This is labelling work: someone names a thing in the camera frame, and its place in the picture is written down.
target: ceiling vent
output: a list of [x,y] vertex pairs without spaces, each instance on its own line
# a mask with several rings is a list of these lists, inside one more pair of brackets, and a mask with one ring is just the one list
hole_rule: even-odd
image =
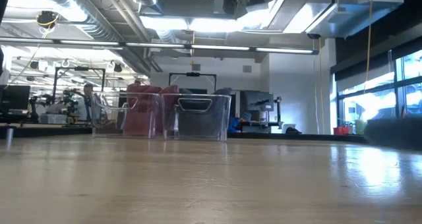
[[243,65],[243,72],[252,73],[252,66],[250,66],[250,65]]
[[200,64],[192,64],[192,71],[200,71]]

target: clear plastic bin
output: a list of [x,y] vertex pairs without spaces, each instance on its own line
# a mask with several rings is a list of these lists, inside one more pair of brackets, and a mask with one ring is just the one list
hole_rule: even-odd
[[38,120],[42,124],[65,125],[67,124],[67,115],[41,114]]
[[102,92],[92,96],[94,137],[155,138],[162,134],[161,96]]
[[164,138],[227,140],[231,96],[163,94]]

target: computer monitor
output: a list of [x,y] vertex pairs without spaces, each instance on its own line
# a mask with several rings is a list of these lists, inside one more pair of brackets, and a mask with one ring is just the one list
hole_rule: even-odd
[[27,110],[30,86],[0,86],[0,111]]

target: table surface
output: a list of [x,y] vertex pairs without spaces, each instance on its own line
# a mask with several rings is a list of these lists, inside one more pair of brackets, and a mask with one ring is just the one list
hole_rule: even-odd
[[422,154],[292,140],[0,143],[2,223],[422,223]]

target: bin handle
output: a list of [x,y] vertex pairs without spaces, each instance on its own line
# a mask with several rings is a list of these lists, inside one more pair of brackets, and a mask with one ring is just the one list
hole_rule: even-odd
[[[185,108],[183,108],[183,105],[180,103],[183,100],[186,100],[186,101],[209,101],[210,104],[208,105],[208,107],[206,109],[185,109]],[[207,112],[212,105],[212,100],[211,99],[200,99],[200,98],[179,98],[177,100],[177,103],[179,104],[180,108],[183,111],[186,111],[186,112]]]
[[[131,99],[136,99],[136,101],[133,103],[132,107],[129,107],[129,104],[127,104],[127,107],[118,107],[118,106],[110,106],[107,102],[106,98],[131,98]],[[97,103],[100,107],[103,107],[104,109],[118,109],[118,110],[122,110],[122,111],[128,111],[131,110],[133,108],[135,108],[135,106],[137,105],[139,99],[133,96],[101,96],[101,100],[104,100],[104,104],[102,104],[100,101],[99,103]]]

